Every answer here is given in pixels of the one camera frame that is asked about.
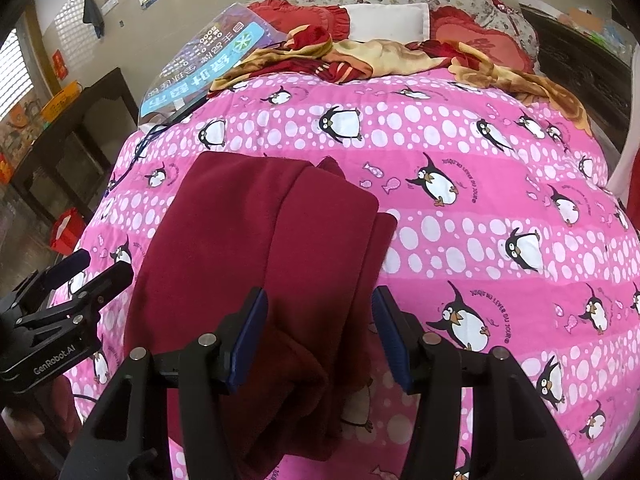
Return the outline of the yellow box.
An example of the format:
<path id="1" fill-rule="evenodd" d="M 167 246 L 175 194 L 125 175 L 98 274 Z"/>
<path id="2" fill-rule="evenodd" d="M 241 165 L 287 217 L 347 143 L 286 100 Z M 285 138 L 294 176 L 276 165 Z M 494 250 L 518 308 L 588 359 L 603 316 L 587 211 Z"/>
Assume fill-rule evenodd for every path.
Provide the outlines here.
<path id="1" fill-rule="evenodd" d="M 77 80 L 72 81 L 42 108 L 42 120 L 47 124 L 54 122 L 55 118 L 80 96 L 81 91 L 82 85 Z"/>

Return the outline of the pink penguin quilt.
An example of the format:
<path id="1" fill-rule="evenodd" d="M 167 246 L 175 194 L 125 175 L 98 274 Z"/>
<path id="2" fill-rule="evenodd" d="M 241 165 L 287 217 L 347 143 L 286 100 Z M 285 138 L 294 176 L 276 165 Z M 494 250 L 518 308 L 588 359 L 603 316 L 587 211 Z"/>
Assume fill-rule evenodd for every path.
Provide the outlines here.
<path id="1" fill-rule="evenodd" d="M 142 266 L 194 162 L 214 153 L 332 157 L 397 228 L 380 279 L 465 350 L 502 344 L 550 408 L 582 474 L 600 477 L 639 414 L 639 234 L 600 146 L 548 105 L 446 70 L 330 84 L 259 76 L 122 146 L 80 239 L 90 266 Z"/>

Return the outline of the dark hanging cloth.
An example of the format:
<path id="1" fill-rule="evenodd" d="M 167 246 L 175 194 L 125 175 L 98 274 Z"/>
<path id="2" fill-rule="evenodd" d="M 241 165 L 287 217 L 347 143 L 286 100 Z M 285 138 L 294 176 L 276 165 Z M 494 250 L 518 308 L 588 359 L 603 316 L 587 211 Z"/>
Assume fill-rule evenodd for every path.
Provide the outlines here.
<path id="1" fill-rule="evenodd" d="M 82 22 L 91 25 L 96 38 L 102 39 L 105 34 L 104 18 L 101 8 L 96 4 L 96 0 L 84 0 L 82 9 Z"/>

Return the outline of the maroon red sweater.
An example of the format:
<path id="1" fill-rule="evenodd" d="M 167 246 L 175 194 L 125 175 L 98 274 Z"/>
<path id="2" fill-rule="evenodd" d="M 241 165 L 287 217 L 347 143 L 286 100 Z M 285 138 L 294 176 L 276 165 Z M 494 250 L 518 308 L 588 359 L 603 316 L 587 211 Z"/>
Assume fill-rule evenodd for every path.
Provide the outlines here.
<path id="1" fill-rule="evenodd" d="M 232 460 L 244 479 L 288 455 L 327 460 L 370 380 L 370 299 L 396 226 L 332 158 L 201 154 L 146 248 L 124 347 L 179 350 L 263 289 L 250 370 L 221 403 Z"/>

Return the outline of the clear printed plastic bag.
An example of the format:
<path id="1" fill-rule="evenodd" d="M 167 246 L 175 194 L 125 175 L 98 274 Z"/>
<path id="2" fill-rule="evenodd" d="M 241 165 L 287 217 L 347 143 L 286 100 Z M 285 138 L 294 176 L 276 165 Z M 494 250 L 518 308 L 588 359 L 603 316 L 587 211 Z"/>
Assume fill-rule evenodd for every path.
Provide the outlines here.
<path id="1" fill-rule="evenodd" d="M 271 24 L 241 3 L 215 16 L 162 68 L 139 107 L 138 123 L 168 118 L 206 96 L 210 85 L 257 49 L 286 39 Z"/>

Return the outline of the red garment on chair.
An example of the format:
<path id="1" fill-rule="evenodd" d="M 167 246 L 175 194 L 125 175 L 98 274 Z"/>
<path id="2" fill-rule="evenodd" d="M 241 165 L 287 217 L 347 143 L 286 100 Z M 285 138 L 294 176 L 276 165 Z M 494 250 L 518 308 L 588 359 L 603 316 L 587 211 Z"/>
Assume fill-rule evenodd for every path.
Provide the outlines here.
<path id="1" fill-rule="evenodd" d="M 627 209 L 639 208 L 640 200 L 640 151 L 634 156 L 634 164 L 631 168 L 630 181 L 628 186 Z"/>

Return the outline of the red ruffled pillow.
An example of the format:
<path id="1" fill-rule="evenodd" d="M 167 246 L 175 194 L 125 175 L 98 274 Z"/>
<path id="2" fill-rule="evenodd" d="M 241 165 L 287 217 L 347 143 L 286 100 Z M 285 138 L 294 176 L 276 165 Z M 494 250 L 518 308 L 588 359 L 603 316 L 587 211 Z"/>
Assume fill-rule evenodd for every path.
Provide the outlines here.
<path id="1" fill-rule="evenodd" d="M 336 41 L 349 36 L 349 14 L 341 6 L 296 6 L 286 0 L 262 0 L 250 3 L 248 8 L 279 32 L 311 25 L 324 28 Z"/>

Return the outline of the red wall sticker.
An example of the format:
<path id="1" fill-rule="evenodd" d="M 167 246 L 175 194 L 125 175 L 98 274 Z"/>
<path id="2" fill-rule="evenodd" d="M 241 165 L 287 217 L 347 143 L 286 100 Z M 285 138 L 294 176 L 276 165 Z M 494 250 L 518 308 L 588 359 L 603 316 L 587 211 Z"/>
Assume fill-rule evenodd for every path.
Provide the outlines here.
<path id="1" fill-rule="evenodd" d="M 68 68 L 65 64 L 62 52 L 60 50 L 55 50 L 51 58 L 56 78 L 58 78 L 58 80 L 65 79 L 68 76 Z"/>

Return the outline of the red plastic bin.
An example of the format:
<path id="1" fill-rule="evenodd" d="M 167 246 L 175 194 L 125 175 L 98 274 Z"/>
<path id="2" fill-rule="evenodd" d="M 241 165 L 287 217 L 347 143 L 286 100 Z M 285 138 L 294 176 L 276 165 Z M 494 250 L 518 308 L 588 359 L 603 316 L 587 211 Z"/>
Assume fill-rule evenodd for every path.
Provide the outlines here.
<path id="1" fill-rule="evenodd" d="M 49 246 L 63 256 L 69 256 L 85 231 L 86 222 L 77 208 L 64 211 L 52 226 Z"/>

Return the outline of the white pillow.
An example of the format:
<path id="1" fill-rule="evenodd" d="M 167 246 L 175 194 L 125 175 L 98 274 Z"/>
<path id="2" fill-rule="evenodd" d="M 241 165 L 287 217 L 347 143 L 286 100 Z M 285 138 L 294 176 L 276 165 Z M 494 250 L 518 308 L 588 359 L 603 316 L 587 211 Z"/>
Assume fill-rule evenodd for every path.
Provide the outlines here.
<path id="1" fill-rule="evenodd" d="M 430 39 L 430 8 L 427 3 L 344 6 L 349 16 L 350 40 L 393 40 L 401 44 Z"/>

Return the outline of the dark carved wooden cabinet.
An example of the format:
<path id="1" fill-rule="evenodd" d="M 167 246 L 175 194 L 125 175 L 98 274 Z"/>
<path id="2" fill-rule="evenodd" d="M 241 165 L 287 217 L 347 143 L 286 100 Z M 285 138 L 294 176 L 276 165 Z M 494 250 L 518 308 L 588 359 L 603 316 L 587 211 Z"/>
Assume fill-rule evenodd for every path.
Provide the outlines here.
<path id="1" fill-rule="evenodd" d="M 630 122 L 631 68 L 607 48 L 538 10 L 521 12 L 537 33 L 541 71 L 585 105 L 613 145 L 624 147 Z"/>

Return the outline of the white plastic chair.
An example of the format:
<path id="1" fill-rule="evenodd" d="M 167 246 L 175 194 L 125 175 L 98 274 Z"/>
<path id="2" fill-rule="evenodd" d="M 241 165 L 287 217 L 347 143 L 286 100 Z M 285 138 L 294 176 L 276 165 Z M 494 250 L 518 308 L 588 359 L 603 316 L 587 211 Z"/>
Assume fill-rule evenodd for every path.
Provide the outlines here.
<path id="1" fill-rule="evenodd" d="M 608 189 L 624 204 L 627 205 L 632 167 L 634 159 L 639 151 L 640 143 L 640 50 L 639 45 L 634 46 L 631 59 L 631 101 L 630 121 L 620 153 L 620 159 L 614 168 L 612 176 L 608 179 Z"/>

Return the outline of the golden red floral blanket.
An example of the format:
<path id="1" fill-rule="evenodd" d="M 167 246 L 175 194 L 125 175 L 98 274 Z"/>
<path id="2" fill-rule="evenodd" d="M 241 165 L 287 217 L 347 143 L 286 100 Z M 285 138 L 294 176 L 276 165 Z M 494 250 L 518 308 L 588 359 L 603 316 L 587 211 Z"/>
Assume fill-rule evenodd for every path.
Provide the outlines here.
<path id="1" fill-rule="evenodd" d="M 498 65 L 464 42 L 426 40 L 405 46 L 387 39 L 335 41 L 325 28 L 309 24 L 290 30 L 280 44 L 252 52 L 216 78 L 207 96 L 211 99 L 239 82 L 273 73 L 308 74 L 331 84 L 346 84 L 436 68 L 448 70 L 460 84 L 496 88 L 525 105 L 545 102 L 577 129 L 592 133 L 586 109 L 572 92 L 547 77 Z"/>

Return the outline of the red heart pillow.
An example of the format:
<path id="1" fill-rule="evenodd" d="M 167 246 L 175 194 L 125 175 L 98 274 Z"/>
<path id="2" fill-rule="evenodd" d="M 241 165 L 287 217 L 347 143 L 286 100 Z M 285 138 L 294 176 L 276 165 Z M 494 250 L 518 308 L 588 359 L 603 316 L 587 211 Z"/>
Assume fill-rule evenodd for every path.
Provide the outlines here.
<path id="1" fill-rule="evenodd" d="M 443 6 L 430 13 L 433 40 L 463 42 L 495 64 L 531 73 L 534 62 L 520 44 L 505 32 L 477 24 L 471 15 L 454 6 Z"/>

